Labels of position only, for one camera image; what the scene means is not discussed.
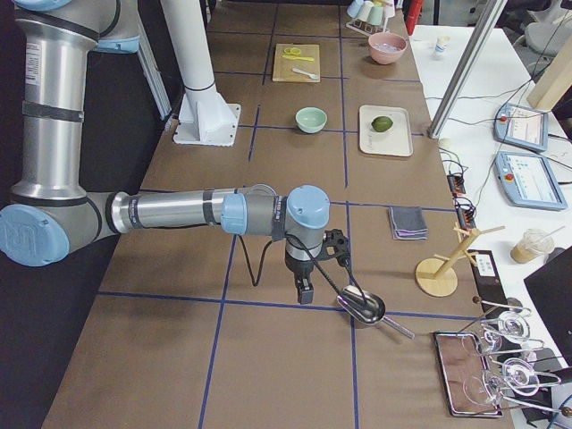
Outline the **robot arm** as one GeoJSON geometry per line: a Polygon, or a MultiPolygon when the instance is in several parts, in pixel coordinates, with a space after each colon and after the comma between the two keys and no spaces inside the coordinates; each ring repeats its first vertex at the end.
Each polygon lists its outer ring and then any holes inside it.
{"type": "MultiPolygon", "coordinates": [[[[340,85],[338,9],[322,4],[221,4],[209,27],[214,67],[226,95],[246,106],[235,148],[161,143],[156,109],[135,55],[88,58],[87,120],[80,183],[93,191],[229,187],[266,181],[279,191],[311,183],[339,197],[344,144],[337,106],[340,85]],[[319,42],[327,80],[321,87],[278,85],[269,78],[280,42],[319,42]]],[[[1,261],[3,313],[86,310],[98,289],[210,295],[223,268],[214,261],[229,236],[208,228],[139,231],[107,238],[45,267],[1,261]],[[112,254],[141,244],[149,258],[112,254]]]]}

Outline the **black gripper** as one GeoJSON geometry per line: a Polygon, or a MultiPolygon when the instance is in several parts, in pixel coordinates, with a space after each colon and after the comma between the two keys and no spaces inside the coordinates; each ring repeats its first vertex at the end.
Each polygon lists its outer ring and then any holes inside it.
{"type": "Polygon", "coordinates": [[[306,244],[291,233],[285,237],[285,263],[294,275],[300,305],[313,303],[314,287],[310,281],[310,274],[316,263],[335,259],[339,266],[349,271],[349,239],[342,230],[326,230],[321,242],[316,245],[306,244]]]}

